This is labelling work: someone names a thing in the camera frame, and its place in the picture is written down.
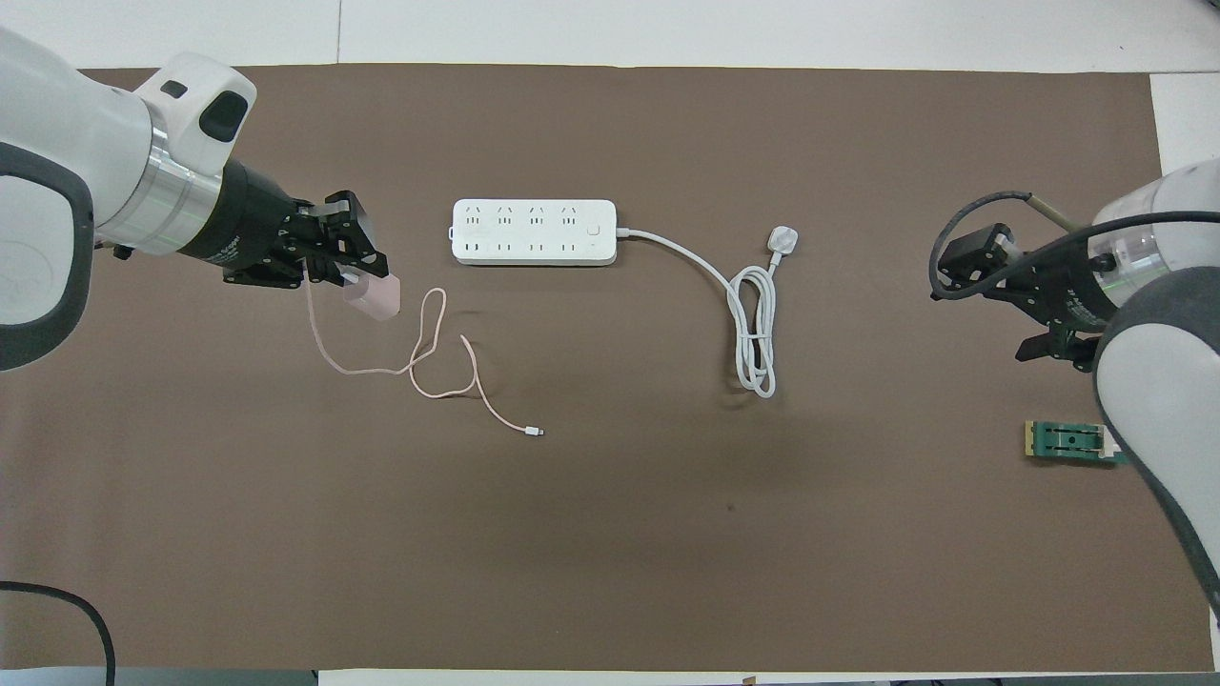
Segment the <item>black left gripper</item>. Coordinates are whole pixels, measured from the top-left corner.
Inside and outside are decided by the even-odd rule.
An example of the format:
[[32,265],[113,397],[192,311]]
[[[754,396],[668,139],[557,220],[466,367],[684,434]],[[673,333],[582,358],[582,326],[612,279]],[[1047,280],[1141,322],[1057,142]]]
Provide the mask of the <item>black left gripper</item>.
[[[227,161],[214,211],[178,253],[222,269],[233,284],[295,291],[300,259],[283,244],[309,203],[290,197],[271,178],[238,160]],[[336,192],[310,208],[318,234],[310,239],[311,283],[345,284],[345,270],[387,277],[388,259],[375,247],[372,223],[353,190]]]

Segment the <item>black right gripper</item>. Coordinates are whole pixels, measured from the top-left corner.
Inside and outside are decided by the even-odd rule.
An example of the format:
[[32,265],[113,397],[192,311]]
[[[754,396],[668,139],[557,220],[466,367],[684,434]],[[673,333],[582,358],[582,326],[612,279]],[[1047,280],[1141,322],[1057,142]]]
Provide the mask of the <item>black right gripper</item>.
[[[1026,256],[1006,223],[992,223],[955,239],[939,239],[939,287],[946,293],[967,291]],[[1076,332],[1107,330],[1116,308],[1098,286],[1087,247],[1076,243],[1052,251],[1049,258],[1037,262],[1035,272],[1048,325],[1058,330],[1026,338],[1017,347],[1015,359],[1028,363],[1050,356],[1071,363],[1081,374],[1092,374],[1097,337],[1078,337]],[[980,294],[985,298],[1033,298],[1032,270],[1025,269]]]

